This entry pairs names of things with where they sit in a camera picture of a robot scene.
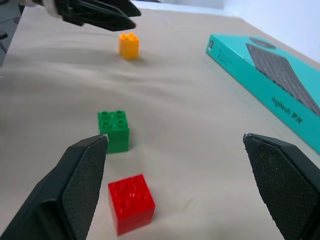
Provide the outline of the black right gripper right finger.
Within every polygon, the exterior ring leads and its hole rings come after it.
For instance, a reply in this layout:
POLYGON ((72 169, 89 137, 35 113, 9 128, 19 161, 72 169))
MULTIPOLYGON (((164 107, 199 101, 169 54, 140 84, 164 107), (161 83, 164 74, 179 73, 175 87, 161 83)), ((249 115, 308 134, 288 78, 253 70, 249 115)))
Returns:
POLYGON ((320 168, 294 144, 245 133, 259 194, 284 240, 320 240, 320 168))

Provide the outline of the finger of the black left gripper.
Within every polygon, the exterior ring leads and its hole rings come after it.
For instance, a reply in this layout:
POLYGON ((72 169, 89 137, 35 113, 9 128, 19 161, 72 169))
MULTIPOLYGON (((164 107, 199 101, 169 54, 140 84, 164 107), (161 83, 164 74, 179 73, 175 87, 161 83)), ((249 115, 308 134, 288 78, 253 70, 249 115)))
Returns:
POLYGON ((93 9, 80 6, 68 8, 62 15, 65 22, 83 26, 85 24, 102 28, 111 32, 132 30, 136 23, 118 9, 93 9))
POLYGON ((139 17, 141 11, 131 0, 74 0, 73 16, 88 18, 95 15, 116 17, 139 17))

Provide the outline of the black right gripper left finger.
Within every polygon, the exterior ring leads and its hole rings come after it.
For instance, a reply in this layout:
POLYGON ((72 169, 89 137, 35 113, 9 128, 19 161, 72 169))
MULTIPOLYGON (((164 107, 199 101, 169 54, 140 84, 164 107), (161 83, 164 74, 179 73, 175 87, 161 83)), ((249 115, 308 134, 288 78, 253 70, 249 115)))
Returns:
POLYGON ((86 240, 98 204, 109 139, 69 146, 34 187, 0 240, 86 240))

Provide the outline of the orange toy brick cube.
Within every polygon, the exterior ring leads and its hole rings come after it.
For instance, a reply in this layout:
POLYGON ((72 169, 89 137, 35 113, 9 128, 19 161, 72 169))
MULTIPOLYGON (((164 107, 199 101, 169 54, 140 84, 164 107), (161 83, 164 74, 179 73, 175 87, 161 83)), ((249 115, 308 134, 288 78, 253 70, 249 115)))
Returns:
POLYGON ((139 56, 140 40, 133 32, 123 32, 118 35, 118 52, 127 60, 136 59, 139 56))

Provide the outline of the red toy brick cube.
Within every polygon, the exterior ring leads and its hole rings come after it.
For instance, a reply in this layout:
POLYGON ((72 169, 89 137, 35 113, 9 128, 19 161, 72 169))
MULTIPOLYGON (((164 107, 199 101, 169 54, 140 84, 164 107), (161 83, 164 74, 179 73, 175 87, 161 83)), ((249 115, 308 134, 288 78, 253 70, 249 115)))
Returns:
POLYGON ((153 220, 156 204, 142 174, 110 182, 108 199, 117 236, 153 220))

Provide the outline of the green toy brick cube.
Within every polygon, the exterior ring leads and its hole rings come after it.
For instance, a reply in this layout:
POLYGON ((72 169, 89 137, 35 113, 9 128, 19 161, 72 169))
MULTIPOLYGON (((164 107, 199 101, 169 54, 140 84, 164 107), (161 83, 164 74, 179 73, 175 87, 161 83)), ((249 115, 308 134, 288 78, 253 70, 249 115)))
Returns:
POLYGON ((123 110, 97 113, 100 134, 108 135, 107 154, 123 153, 129 150, 130 128, 123 110))

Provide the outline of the teal keyboard box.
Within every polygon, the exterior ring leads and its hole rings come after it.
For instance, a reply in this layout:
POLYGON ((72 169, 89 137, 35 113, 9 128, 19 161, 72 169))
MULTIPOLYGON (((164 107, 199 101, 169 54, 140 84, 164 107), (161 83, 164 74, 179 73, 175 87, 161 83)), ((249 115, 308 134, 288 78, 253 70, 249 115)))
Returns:
POLYGON ((320 154, 320 70, 258 36, 211 34, 206 53, 320 154))

